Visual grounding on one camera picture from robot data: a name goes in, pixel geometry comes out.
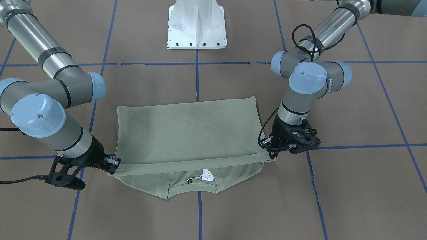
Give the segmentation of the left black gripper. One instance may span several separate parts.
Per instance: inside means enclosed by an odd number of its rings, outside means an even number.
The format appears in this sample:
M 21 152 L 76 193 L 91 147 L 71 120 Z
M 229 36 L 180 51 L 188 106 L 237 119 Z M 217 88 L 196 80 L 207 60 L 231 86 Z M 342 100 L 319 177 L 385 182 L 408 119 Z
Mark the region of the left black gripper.
M 291 128 L 297 125 L 290 125 L 279 117 L 276 117 L 273 122 L 272 132 L 267 137 L 261 140 L 261 147 L 269 153 L 269 157 L 274 159 L 279 152 L 289 150 L 289 140 L 291 140 Z

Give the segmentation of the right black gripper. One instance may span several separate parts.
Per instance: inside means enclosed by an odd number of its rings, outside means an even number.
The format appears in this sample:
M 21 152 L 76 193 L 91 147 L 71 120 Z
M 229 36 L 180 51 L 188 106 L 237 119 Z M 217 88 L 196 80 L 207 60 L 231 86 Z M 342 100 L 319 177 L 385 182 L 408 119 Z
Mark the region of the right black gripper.
M 92 136 L 92 143 L 88 150 L 79 157 L 69 158 L 68 163 L 81 168 L 96 168 L 113 175 L 119 168 L 121 159 L 105 154 L 102 143 Z

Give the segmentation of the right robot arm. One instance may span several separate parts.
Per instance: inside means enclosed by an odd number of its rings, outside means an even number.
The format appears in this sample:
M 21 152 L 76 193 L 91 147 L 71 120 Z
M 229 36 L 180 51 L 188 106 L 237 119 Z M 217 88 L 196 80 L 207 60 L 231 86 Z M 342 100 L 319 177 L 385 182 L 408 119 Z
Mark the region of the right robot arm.
M 67 108 L 105 97 L 102 76 L 82 70 L 24 0 L 1 1 L 1 26 L 49 76 L 49 80 L 32 83 L 18 78 L 2 80 L 1 111 L 23 133 L 50 147 L 67 164 L 114 174 L 120 159 L 109 157 L 103 145 L 66 112 Z

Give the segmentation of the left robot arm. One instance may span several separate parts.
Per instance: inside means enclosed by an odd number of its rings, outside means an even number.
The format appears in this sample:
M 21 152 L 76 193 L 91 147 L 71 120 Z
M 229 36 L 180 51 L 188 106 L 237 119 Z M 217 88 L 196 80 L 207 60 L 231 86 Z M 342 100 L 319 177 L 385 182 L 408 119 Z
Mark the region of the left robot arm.
M 425 0 L 344 0 L 315 29 L 306 24 L 310 34 L 290 51 L 279 51 L 271 60 L 271 70 L 288 79 L 287 88 L 274 117 L 271 134 L 258 144 L 274 159 L 279 152 L 292 154 L 316 149 L 320 140 L 307 116 L 314 102 L 340 91 L 352 79 L 349 65 L 342 61 L 319 61 L 336 46 L 348 29 L 370 14 L 426 17 Z

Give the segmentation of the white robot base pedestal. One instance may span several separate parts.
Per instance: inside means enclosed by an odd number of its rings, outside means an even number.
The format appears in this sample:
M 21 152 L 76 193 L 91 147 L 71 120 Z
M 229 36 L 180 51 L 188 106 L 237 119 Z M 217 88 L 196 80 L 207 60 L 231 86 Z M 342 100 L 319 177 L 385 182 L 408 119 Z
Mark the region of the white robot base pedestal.
M 224 9 L 216 0 L 177 0 L 169 7 L 168 49 L 212 50 L 226 46 Z

